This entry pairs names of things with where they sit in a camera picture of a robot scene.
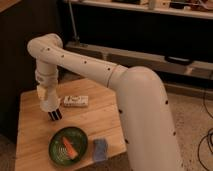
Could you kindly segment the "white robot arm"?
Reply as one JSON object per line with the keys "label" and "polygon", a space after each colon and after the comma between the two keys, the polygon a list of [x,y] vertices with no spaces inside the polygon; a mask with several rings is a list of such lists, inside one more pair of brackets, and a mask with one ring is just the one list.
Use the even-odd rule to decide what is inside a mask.
{"label": "white robot arm", "polygon": [[53,120],[61,118],[56,86],[63,67],[115,91],[133,171],[185,171],[167,93],[154,71],[67,51],[54,33],[31,39],[27,51],[36,59],[40,108]]}

